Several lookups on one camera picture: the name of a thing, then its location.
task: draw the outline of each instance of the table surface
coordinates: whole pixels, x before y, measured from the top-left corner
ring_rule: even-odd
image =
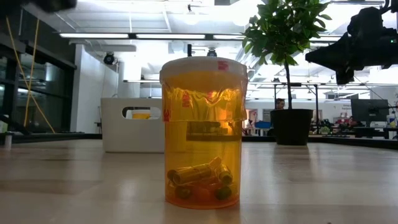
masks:
[[[163,154],[104,154],[101,140],[0,150],[4,224],[397,223],[398,151],[243,143],[241,202],[190,210],[164,201]]]

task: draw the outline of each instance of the black planter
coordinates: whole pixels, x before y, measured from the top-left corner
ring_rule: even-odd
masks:
[[[310,132],[312,110],[292,109],[271,111],[277,144],[305,146]]]

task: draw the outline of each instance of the computer monitor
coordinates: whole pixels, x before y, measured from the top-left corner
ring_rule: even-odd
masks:
[[[365,121],[369,126],[372,121],[387,121],[389,115],[387,100],[351,99],[351,109],[355,121]]]

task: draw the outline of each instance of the yellow cable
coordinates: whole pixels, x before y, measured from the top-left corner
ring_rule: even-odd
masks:
[[[18,63],[19,69],[21,70],[22,76],[24,77],[25,85],[28,86],[28,88],[29,88],[29,85],[28,85],[28,83],[27,83],[27,81],[26,81],[24,69],[22,69],[21,61],[19,60],[18,53],[17,53],[17,50],[16,50],[16,48],[15,48],[14,38],[12,37],[12,32],[11,32],[11,27],[10,27],[10,22],[9,22],[8,17],[6,17],[6,21],[7,21],[7,26],[8,26],[8,33],[10,34],[10,38],[11,38],[12,48],[14,49],[14,53],[15,53],[15,57],[16,57],[16,59],[17,59],[17,63]],[[28,98],[29,98],[29,96],[32,97],[32,100],[34,101],[34,103],[35,103],[37,109],[39,110],[40,114],[43,116],[45,122],[47,122],[48,126],[50,127],[50,129],[52,130],[52,132],[55,134],[54,129],[52,128],[51,124],[49,123],[49,121],[48,121],[47,118],[45,117],[43,111],[40,109],[39,104],[36,102],[36,99],[33,97],[32,93],[31,93],[30,91],[28,91]]]
[[[39,23],[40,20],[37,19],[36,23],[36,33],[35,33],[35,44],[33,46],[33,62],[32,66],[30,68],[30,77],[29,77],[29,86],[27,87],[27,101],[26,101],[26,106],[25,106],[25,120],[24,120],[24,127],[26,127],[27,124],[27,115],[28,115],[28,110],[29,110],[29,101],[30,101],[30,88],[32,87],[32,77],[33,77],[33,68],[35,66],[35,57],[36,57],[36,46],[37,46],[37,36],[39,34]]]

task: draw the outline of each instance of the tree trunk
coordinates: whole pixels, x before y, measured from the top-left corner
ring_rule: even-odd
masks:
[[[292,90],[290,89],[290,71],[289,64],[285,60],[285,70],[286,70],[286,79],[287,79],[287,96],[288,96],[288,109],[292,109]]]

